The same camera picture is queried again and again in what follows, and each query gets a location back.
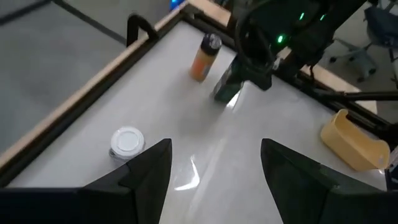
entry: green light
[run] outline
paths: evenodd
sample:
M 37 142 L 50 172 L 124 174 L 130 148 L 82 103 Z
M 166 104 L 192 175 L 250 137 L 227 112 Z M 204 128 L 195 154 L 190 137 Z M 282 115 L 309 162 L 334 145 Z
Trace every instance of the green light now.
M 304 12 L 301 13 L 299 20 L 302 20 L 303 18 L 304 18 Z
M 282 41 L 284 41 L 284 36 L 282 34 L 279 35 L 277 41 L 279 44 L 282 43 Z

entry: spray can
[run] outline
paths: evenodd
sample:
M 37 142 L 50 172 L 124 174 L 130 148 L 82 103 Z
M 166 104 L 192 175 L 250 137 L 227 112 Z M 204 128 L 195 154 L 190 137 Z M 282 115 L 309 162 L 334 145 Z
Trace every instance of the spray can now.
M 190 69 L 190 75 L 194 80 L 202 82 L 206 78 L 221 46 L 221 38 L 216 34 L 204 36 Z

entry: metal rod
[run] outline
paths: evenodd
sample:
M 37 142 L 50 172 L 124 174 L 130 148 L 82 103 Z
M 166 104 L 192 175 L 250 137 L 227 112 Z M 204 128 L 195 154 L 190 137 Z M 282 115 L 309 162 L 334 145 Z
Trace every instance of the metal rod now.
M 335 101 L 357 101 L 357 100 L 398 101 L 398 91 L 345 93 L 345 92 L 315 90 L 315 92 L 318 93 L 321 97 Z

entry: yellow plastic bin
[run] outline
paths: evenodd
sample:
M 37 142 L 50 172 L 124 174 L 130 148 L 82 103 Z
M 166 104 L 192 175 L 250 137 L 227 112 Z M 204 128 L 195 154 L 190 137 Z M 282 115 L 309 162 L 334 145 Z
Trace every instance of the yellow plastic bin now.
M 322 141 L 354 170 L 385 169 L 390 150 L 383 140 L 371 139 L 339 110 L 321 131 Z

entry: black metal bracket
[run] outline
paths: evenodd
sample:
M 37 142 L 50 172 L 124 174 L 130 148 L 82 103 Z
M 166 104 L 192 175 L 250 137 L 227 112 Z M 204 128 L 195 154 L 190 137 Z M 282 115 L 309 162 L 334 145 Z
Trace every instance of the black metal bracket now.
M 155 40 L 159 38 L 157 31 L 151 26 L 151 24 L 144 19 L 142 16 L 137 14 L 131 14 L 127 20 L 127 42 L 126 47 L 130 46 L 138 39 L 138 31 L 141 28 L 147 32 L 149 40 Z

